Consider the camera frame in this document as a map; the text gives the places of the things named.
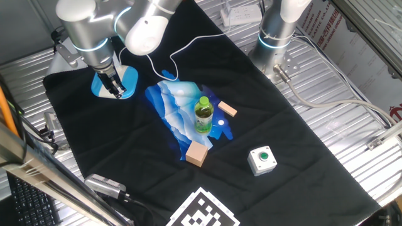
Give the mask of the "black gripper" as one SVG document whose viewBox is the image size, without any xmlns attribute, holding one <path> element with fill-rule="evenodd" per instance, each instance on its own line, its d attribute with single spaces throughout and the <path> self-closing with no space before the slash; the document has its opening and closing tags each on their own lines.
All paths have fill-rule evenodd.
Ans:
<svg viewBox="0 0 402 226">
<path fill-rule="evenodd" d="M 125 93 L 126 88 L 120 84 L 119 76 L 115 69 L 107 72 L 97 72 L 103 86 L 109 91 L 115 98 L 121 98 Z"/>
</svg>

